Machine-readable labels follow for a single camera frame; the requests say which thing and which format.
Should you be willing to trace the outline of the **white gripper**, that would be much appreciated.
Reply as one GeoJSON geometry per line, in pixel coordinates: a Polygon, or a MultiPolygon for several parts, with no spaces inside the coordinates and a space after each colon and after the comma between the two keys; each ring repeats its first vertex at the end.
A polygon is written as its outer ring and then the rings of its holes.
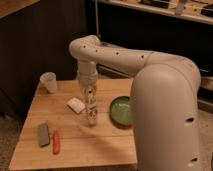
{"type": "Polygon", "coordinates": [[[77,78],[80,83],[80,91],[81,91],[84,103],[86,103],[86,88],[84,85],[93,84],[92,85],[92,97],[94,100],[96,100],[97,84],[95,84],[95,83],[98,79],[98,73],[95,72],[95,73],[91,73],[91,74],[85,74],[85,73],[78,72],[77,78]]]}

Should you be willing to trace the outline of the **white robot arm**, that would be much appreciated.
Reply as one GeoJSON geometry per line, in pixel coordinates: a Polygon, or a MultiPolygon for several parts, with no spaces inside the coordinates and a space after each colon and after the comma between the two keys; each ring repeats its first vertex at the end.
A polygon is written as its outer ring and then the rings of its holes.
{"type": "Polygon", "coordinates": [[[139,171],[201,171],[198,67],[190,59],[148,50],[104,46],[95,35],[73,40],[78,79],[97,80],[98,63],[133,77],[130,102],[139,171]]]}

